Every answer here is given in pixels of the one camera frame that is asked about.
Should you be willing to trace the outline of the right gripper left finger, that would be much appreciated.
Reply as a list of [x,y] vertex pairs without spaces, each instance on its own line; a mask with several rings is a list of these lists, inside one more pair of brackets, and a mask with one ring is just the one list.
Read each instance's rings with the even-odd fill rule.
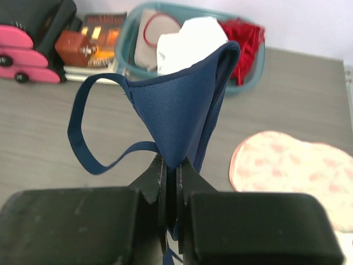
[[1,263],[161,264],[165,172],[156,156],[126,187],[13,194],[1,210]]

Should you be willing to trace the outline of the pink mesh laundry bag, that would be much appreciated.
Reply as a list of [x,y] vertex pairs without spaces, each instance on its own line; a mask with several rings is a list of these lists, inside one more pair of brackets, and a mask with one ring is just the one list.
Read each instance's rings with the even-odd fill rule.
[[341,149],[282,132],[259,132],[235,149],[229,181],[239,192],[310,194],[336,230],[352,232],[352,156]]

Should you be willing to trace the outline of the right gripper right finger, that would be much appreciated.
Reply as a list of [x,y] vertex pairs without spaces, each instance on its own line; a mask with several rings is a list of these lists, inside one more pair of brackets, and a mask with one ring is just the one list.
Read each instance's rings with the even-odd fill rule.
[[219,192],[185,160],[176,171],[185,264],[342,264],[319,201],[304,193]]

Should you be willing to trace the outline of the navy blue bra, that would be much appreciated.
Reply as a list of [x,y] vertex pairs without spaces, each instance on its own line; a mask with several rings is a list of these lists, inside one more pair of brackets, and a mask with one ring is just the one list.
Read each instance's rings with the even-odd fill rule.
[[228,42],[189,68],[132,82],[116,73],[88,77],[72,109],[68,138],[81,165],[91,174],[108,170],[92,155],[82,133],[85,104],[93,84],[106,78],[125,91],[153,141],[137,142],[128,152],[156,153],[150,167],[130,186],[114,189],[114,201],[93,227],[98,240],[72,251],[69,264],[149,264],[154,258],[172,264],[167,232],[179,242],[188,264],[233,264],[239,260],[216,203],[217,192],[200,176],[206,148],[216,126],[226,83],[239,58],[239,45]]

